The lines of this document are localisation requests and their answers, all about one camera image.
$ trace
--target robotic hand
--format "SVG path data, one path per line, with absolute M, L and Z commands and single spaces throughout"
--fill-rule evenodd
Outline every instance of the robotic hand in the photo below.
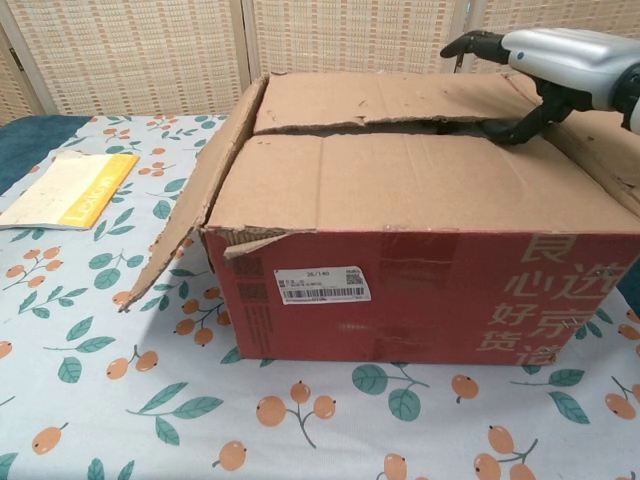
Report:
M 567 28 L 506 35 L 475 30 L 444 47 L 440 56 L 457 57 L 460 65 L 465 53 L 524 73 L 542 97 L 542 104 L 515 125 L 482 122 L 496 143 L 525 143 L 573 110 L 616 110 L 623 115 L 622 127 L 640 134 L 640 41 Z

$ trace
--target cardboard box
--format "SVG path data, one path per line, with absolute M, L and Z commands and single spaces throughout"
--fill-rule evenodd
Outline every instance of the cardboard box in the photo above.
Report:
M 497 74 L 261 78 L 126 306 L 195 228 L 246 357 L 552 362 L 640 252 L 640 138 L 615 113 L 479 134 L 538 100 Z

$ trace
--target tablecloth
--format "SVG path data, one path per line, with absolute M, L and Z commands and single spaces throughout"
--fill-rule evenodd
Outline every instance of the tablecloth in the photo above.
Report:
M 633 479 L 640 323 L 613 291 L 554 365 L 242 359 L 194 236 L 117 313 L 223 117 L 94 117 L 140 161 L 90 231 L 0 232 L 0 479 Z

